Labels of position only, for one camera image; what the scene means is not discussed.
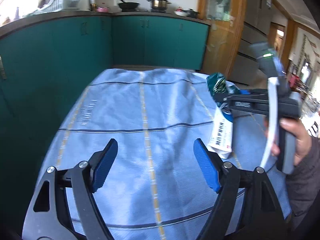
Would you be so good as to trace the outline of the person's dark sleeve forearm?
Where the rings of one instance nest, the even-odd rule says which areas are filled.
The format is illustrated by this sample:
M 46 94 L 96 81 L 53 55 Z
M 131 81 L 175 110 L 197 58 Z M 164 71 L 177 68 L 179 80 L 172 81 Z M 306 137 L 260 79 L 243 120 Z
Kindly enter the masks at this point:
M 289 198 L 292 228 L 302 222 L 319 193 L 319 139 L 311 138 L 309 153 L 286 176 L 286 189 Z

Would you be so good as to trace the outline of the person's right hand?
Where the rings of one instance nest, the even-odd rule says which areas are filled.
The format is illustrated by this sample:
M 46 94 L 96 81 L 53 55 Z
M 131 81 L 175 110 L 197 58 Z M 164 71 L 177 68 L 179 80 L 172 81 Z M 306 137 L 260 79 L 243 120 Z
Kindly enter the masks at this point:
M 297 166 L 309 153 L 312 139 L 299 119 L 282 118 L 279 124 L 285 131 L 291 133 L 296 138 L 294 165 Z

